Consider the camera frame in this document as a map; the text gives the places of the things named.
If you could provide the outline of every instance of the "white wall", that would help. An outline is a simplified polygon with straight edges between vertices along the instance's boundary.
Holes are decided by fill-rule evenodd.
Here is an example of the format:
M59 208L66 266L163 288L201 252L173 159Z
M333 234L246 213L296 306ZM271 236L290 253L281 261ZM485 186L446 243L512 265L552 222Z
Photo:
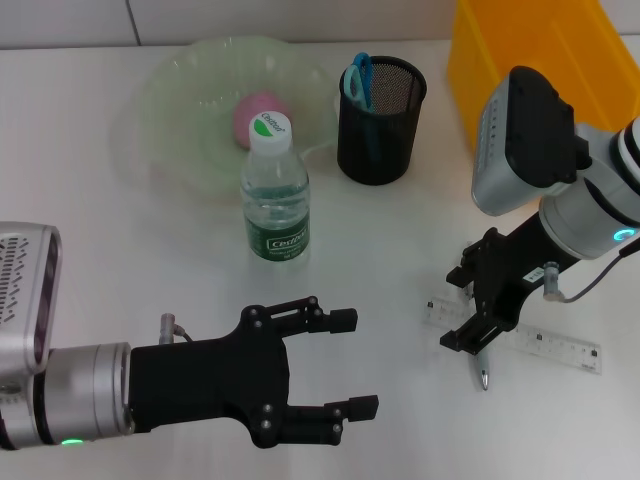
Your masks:
M640 33L638 0L601 2L621 33ZM290 41L448 38L455 3L130 0L143 45L232 34L262 34ZM135 44L127 0L0 0L0 48Z
M600 4L620 33L640 34L640 1L600 0Z
M135 44L125 0L0 0L0 48Z
M289 41L447 38L455 0L132 0L144 44L261 34Z

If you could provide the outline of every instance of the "cable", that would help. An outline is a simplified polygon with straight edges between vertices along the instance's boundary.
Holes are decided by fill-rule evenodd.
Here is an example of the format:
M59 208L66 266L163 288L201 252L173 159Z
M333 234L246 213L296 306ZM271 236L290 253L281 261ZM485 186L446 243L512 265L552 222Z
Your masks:
M173 327L173 334L176 337L182 337L184 338L187 342L193 342L193 338L191 338L189 335L187 335L187 332L184 331L184 328L182 328L180 325L176 324Z
M560 300L562 303L573 303L575 301L580 300L582 297L584 297L587 293L589 293L593 287L595 287L596 285L598 285L600 283L600 281L607 276L607 273L609 273L613 267L615 267L618 262L620 260L622 260L624 257L616 257L609 265L607 265L607 268L605 268L602 273L600 273L600 275L598 275L596 277L596 279L591 282L584 290L582 290L580 293L578 293L575 297L571 297L571 298L564 298L562 300Z

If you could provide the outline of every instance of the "black mesh pen holder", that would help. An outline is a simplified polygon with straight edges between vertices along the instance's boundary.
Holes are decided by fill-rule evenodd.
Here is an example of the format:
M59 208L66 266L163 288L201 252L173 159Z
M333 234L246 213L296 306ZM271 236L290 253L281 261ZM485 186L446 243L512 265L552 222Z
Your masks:
M365 111L344 92L340 78L338 165L351 179L384 185L409 168L420 107L427 82L410 63L394 57L371 57L371 107ZM355 85L352 81L352 92Z

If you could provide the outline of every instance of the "ruler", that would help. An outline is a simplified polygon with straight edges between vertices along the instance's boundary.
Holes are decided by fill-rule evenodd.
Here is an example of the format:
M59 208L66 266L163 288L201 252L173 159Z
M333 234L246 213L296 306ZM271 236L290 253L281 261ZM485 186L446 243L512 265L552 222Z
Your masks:
M457 330L475 313L473 302L433 297L427 302L426 322L447 330ZM602 347L596 343L567 337L523 323L501 333L491 345L510 348L602 375Z

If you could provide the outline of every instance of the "green indicator light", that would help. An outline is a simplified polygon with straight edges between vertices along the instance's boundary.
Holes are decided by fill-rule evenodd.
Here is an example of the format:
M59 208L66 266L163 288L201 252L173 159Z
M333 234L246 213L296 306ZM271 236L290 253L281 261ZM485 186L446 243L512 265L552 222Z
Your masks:
M79 445L84 443L84 440L80 440L79 438L69 438L62 442L62 445Z
M616 242L624 242L627 238L633 237L636 233L638 232L633 228L623 228L613 234L613 239Z

